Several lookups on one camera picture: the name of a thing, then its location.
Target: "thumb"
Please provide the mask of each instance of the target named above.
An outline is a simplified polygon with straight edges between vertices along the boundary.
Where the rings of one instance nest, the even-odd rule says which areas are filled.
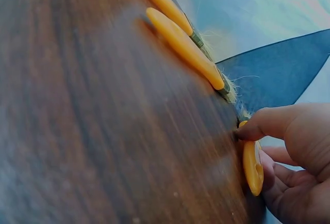
[[[236,131],[241,140],[259,140],[265,136],[283,139],[290,123],[299,116],[305,104],[263,108]]]

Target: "wood grain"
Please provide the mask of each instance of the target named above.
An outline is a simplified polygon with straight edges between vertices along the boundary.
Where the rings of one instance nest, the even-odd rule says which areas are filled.
[[[0,0],[0,223],[260,223],[234,108],[148,0]]]

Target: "human hand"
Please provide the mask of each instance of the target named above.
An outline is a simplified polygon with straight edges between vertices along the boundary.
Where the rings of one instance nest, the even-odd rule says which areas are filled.
[[[297,104],[258,111],[239,128],[242,140],[272,136],[286,147],[260,152],[262,194],[285,224],[330,223],[330,104]],[[276,162],[301,166],[293,171]]]

